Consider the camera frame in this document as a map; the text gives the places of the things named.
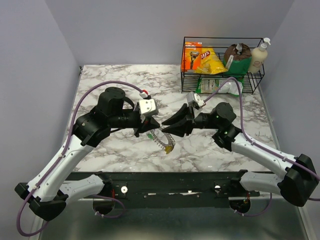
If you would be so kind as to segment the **yellow key tag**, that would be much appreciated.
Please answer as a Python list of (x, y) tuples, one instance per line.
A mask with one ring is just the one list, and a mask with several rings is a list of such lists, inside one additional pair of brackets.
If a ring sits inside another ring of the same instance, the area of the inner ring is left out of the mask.
[(172, 152), (174, 148), (171, 145), (168, 145), (164, 148), (165, 153), (168, 155), (169, 153)]

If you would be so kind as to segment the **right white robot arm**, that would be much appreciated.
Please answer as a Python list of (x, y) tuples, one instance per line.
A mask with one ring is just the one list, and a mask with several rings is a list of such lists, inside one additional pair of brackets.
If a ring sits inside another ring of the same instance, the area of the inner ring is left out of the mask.
[(173, 116), (163, 121), (163, 133), (188, 136), (193, 129), (214, 129), (214, 142), (223, 149), (241, 154), (259, 163), (271, 173), (244, 171), (230, 183), (230, 191), (241, 196), (247, 191), (268, 192), (282, 196), (290, 204), (303, 207), (319, 184), (311, 158), (295, 156), (271, 148), (233, 125), (236, 114), (227, 102), (219, 103), (210, 113), (195, 114), (183, 104)]

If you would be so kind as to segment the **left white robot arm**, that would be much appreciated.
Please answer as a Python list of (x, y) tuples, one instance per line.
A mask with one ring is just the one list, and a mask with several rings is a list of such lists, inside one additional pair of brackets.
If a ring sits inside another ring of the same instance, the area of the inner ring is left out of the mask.
[(138, 137), (159, 128), (153, 118), (158, 114), (155, 100), (145, 92), (140, 95), (142, 98), (134, 104), (121, 88), (108, 87), (90, 112), (73, 119), (71, 135), (47, 166), (28, 183), (19, 183), (14, 189), (35, 215), (51, 221), (71, 202), (93, 195), (112, 195), (111, 180), (100, 173), (71, 183), (65, 180), (86, 155), (110, 136), (112, 129), (133, 129)]

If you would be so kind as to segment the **round metal keyring disc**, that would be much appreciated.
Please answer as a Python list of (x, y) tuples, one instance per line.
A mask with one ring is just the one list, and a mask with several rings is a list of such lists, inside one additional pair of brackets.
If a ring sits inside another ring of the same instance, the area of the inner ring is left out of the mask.
[(161, 149), (163, 149), (164, 152), (166, 146), (172, 146), (174, 150), (176, 145), (174, 138), (169, 133), (163, 133), (162, 129), (162, 127), (159, 127), (157, 129), (149, 130), (147, 132), (147, 136), (148, 134), (152, 134), (153, 139), (151, 140), (154, 141)]

